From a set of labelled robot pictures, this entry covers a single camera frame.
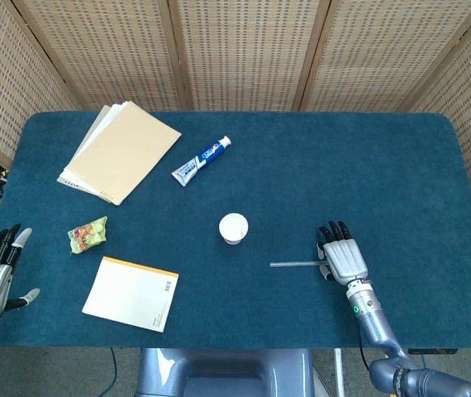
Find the toothpaste cap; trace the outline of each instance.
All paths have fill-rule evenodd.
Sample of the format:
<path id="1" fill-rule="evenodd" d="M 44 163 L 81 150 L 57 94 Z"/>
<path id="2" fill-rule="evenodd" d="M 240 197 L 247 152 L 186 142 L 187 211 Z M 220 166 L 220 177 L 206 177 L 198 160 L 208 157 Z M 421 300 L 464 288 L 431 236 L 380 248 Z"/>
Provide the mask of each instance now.
<path id="1" fill-rule="evenodd" d="M 230 138 L 226 135 L 224 135 L 220 140 L 219 143 L 223 145 L 223 147 L 226 149 L 228 145 L 231 145 Z"/>

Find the toothpaste tube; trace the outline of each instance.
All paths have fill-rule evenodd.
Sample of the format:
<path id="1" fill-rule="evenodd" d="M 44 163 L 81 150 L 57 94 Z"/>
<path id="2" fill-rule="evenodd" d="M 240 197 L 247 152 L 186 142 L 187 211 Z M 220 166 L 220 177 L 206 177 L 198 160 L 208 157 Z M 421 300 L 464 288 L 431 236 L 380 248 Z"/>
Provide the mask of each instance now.
<path id="1" fill-rule="evenodd" d="M 228 139 L 228 136 L 224 136 L 219 141 L 208 147 L 201 155 L 196 155 L 194 159 L 191 159 L 182 167 L 177 168 L 171 173 L 171 175 L 174 176 L 182 186 L 186 186 L 190 179 L 195 176 L 197 171 L 206 167 L 219 157 L 230 144 L 231 142 L 230 139 Z"/>

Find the teal felt surface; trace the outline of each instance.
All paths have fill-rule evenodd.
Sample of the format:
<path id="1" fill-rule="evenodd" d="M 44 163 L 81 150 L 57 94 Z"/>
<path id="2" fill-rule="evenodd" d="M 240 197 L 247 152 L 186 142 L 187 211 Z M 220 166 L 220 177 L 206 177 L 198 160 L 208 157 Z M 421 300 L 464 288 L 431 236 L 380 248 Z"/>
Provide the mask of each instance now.
<path id="1" fill-rule="evenodd" d="M 119 207 L 56 182 L 96 115 L 24 127 L 0 229 L 32 227 L 10 295 L 41 295 L 2 316 L 0 344 L 356 346 L 345 287 L 269 268 L 315 260 L 316 229 L 341 219 L 403 346 L 471 347 L 471 188 L 441 115 L 156 112 L 183 135 Z M 171 172 L 223 135 L 232 146 L 180 186 Z M 238 246 L 218 232 L 232 212 L 250 225 Z M 67 231 L 103 215 L 107 242 L 70 254 Z M 164 333 L 81 313 L 102 256 L 180 274 Z"/>

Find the stack of paper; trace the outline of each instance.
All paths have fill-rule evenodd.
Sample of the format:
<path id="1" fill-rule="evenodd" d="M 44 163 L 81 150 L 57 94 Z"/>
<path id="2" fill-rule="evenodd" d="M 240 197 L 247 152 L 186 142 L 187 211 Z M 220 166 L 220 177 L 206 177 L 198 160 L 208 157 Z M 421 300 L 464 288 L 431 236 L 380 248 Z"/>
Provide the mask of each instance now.
<path id="1" fill-rule="evenodd" d="M 133 102 L 105 106 L 57 180 L 119 205 L 179 138 Z"/>
<path id="2" fill-rule="evenodd" d="M 178 274 L 103 257 L 83 313 L 163 332 Z"/>

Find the blue carpet tabletop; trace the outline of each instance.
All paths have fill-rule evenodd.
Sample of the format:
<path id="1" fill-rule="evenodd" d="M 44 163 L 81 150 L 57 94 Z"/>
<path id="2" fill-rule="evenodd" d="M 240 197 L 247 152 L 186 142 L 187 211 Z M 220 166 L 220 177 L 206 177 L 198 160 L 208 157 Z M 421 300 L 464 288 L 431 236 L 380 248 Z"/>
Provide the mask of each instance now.
<path id="1" fill-rule="evenodd" d="M 471 347 L 471 187 L 439 114 L 155 112 L 182 133 L 118 207 L 56 181 L 97 116 L 47 112 L 24 127 L 0 230 L 33 234 L 0 319 L 0 344 L 92 347 L 354 347 L 345 287 L 312 261 L 316 229 L 345 221 L 404 347 Z M 171 172 L 217 139 L 232 145 L 183 188 Z M 218 223 L 242 213 L 227 245 Z M 108 216 L 107 242 L 70 253 L 67 231 Z M 164 333 L 81 312 L 103 256 L 180 274 Z"/>

